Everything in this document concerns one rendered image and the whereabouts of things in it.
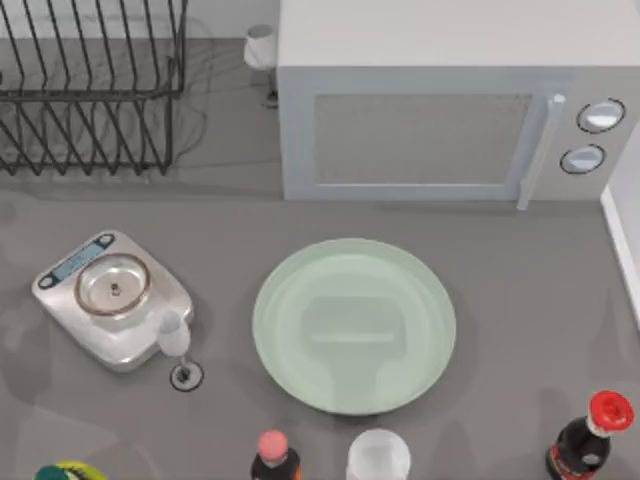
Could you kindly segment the microwave oven door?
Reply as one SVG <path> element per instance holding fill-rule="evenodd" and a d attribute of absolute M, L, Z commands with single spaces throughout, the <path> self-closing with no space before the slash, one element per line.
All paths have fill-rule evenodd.
<path fill-rule="evenodd" d="M 512 201 L 548 113 L 528 69 L 279 70 L 290 200 Z"/>

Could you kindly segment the silver kitchen scale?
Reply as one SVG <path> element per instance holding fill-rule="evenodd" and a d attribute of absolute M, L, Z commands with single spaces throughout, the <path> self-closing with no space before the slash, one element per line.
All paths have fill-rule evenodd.
<path fill-rule="evenodd" d="M 95 359 L 129 372 L 159 351 L 165 312 L 192 321 L 193 301 L 172 272 L 126 234 L 103 230 L 39 273 L 42 307 Z"/>

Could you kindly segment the yellow and green object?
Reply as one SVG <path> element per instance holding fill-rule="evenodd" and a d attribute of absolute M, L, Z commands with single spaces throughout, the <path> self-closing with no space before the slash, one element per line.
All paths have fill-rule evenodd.
<path fill-rule="evenodd" d="M 61 461 L 45 465 L 36 471 L 32 480 L 109 480 L 96 467 L 78 461 Z"/>

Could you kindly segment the dark bottle with pink cap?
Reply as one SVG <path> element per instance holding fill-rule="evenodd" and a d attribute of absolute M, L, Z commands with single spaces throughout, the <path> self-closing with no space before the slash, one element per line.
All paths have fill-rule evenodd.
<path fill-rule="evenodd" d="M 276 429 L 262 433 L 250 469 L 251 480 L 301 480 L 301 458 L 286 435 Z"/>

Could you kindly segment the microwave knob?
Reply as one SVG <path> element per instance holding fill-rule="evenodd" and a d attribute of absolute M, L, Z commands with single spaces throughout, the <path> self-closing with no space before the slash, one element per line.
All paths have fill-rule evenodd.
<path fill-rule="evenodd" d="M 566 151 L 559 161 L 560 168 L 569 175 L 586 175 L 597 170 L 605 161 L 605 150 L 594 144 Z"/>
<path fill-rule="evenodd" d="M 624 104 L 613 98 L 585 105 L 576 117 L 578 128 L 589 134 L 600 134 L 615 128 L 626 116 Z"/>

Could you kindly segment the pale green plate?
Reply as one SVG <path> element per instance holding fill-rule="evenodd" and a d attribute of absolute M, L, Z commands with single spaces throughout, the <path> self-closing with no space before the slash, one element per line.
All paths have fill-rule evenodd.
<path fill-rule="evenodd" d="M 432 388 L 457 337 L 439 277 L 391 244 L 339 238 L 308 245 L 264 280 L 252 314 L 265 370 L 320 411 L 377 415 Z"/>

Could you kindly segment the pale microwave oven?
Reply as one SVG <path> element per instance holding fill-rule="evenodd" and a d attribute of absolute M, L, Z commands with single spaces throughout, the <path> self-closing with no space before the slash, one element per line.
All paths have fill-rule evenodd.
<path fill-rule="evenodd" d="M 277 77 L 285 66 L 528 69 L 566 97 L 530 203 L 596 201 L 640 121 L 640 0 L 281 0 Z M 581 131 L 580 110 L 609 98 L 624 119 Z M 563 154 L 589 144 L 604 163 L 565 173 Z"/>

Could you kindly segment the dark bottle with red cap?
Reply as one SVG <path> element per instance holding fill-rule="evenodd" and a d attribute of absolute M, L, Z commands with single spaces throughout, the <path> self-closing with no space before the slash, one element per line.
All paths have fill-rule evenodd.
<path fill-rule="evenodd" d="M 623 394 L 595 393 L 587 414 L 570 421 L 547 450 L 551 480 L 592 480 L 609 458 L 612 436 L 629 429 L 634 417 L 632 404 Z"/>

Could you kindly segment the white translucent cup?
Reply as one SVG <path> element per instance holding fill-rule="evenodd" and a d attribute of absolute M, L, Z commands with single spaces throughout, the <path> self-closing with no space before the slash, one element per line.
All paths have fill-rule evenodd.
<path fill-rule="evenodd" d="M 348 449 L 346 480 L 408 480 L 411 452 L 396 433 L 376 428 L 362 432 Z"/>

